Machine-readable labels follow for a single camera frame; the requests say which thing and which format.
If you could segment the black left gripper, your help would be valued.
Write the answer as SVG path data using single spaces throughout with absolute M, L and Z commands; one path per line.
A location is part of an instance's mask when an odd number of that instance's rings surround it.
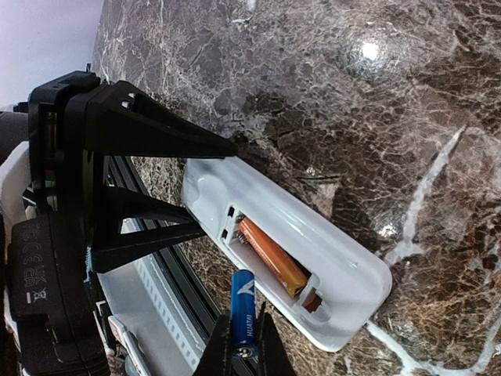
M 102 184 L 96 154 L 224 158 L 237 146 L 174 114 L 126 81 L 101 84 L 76 70 L 36 87 L 28 99 L 31 182 L 40 212 L 94 219 L 88 269 L 107 273 L 161 249 L 206 235 L 183 207 Z M 168 222 L 122 233 L 126 219 Z

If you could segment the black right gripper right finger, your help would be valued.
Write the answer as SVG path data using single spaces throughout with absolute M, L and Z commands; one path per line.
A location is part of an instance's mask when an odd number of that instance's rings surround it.
M 296 376 L 265 302 L 258 314 L 258 375 Z

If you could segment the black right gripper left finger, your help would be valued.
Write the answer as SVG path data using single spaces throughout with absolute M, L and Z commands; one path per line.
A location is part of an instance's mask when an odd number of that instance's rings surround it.
M 214 330 L 193 376 L 227 376 L 232 373 L 232 340 L 230 319 L 223 313 L 216 320 Z

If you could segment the blue battery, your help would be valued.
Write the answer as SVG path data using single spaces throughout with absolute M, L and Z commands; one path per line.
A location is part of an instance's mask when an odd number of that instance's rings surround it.
M 254 274 L 241 269 L 232 275 L 230 335 L 233 355 L 250 360 L 258 354 Z

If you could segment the orange battery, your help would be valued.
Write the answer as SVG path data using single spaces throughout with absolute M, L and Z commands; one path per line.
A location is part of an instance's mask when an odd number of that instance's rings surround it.
M 248 217 L 239 221 L 238 230 L 242 242 L 254 249 L 287 294 L 296 298 L 308 283 L 308 278 L 296 262 Z

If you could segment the white remote control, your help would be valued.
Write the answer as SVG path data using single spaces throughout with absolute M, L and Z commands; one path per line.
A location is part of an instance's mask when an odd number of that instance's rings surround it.
M 261 293 L 323 351 L 347 345 L 391 291 L 391 272 L 379 257 L 238 157 L 188 160 L 182 200 L 228 259 L 250 270 Z M 296 298 L 242 242 L 243 217 L 308 278 Z

